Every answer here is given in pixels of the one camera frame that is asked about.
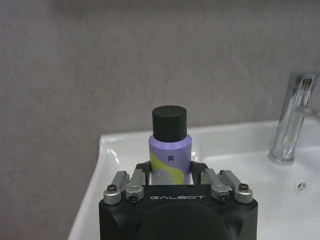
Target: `faucet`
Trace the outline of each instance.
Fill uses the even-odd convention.
[[[305,117],[320,120],[320,112],[308,108],[320,73],[291,73],[269,159],[277,164],[292,164]]]

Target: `white sink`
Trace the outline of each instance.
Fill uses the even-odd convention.
[[[293,165],[276,165],[268,152],[277,122],[190,128],[192,160],[216,172],[232,170],[258,201],[258,240],[320,239],[320,124],[305,121]],[[69,240],[99,240],[98,202],[116,171],[132,175],[149,160],[151,132],[103,135],[99,158]]]

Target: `bottle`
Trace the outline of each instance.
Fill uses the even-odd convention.
[[[166,105],[152,110],[153,135],[149,137],[151,182],[154,185],[190,184],[191,136],[187,110]]]

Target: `metal screw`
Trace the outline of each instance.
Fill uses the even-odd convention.
[[[239,184],[239,190],[240,190],[240,191],[247,192],[247,191],[249,190],[248,184],[240,183],[240,184]]]
[[[135,204],[136,202],[138,202],[138,195],[136,193],[132,193],[129,196],[128,200],[130,203]]]
[[[115,193],[117,191],[117,185],[110,184],[106,189],[109,193]]]
[[[228,200],[228,194],[225,192],[220,192],[218,198],[220,202],[225,203]]]

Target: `gray wall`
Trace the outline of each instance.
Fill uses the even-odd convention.
[[[276,119],[297,70],[320,70],[318,0],[2,0],[0,239],[67,238],[100,135],[163,104]]]

